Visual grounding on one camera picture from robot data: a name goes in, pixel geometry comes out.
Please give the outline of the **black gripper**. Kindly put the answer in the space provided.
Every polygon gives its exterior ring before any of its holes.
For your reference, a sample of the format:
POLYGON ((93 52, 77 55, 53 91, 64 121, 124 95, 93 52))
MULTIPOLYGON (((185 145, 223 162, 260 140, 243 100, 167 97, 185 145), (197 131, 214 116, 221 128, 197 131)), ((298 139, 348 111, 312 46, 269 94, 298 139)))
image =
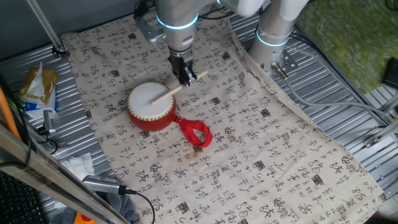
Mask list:
POLYGON ((183 57, 177 57, 174 55, 170 55, 168 60, 172 66, 173 73, 179 81, 179 84, 191 86, 197 79, 197 76, 192 70, 193 60, 185 62, 183 57))

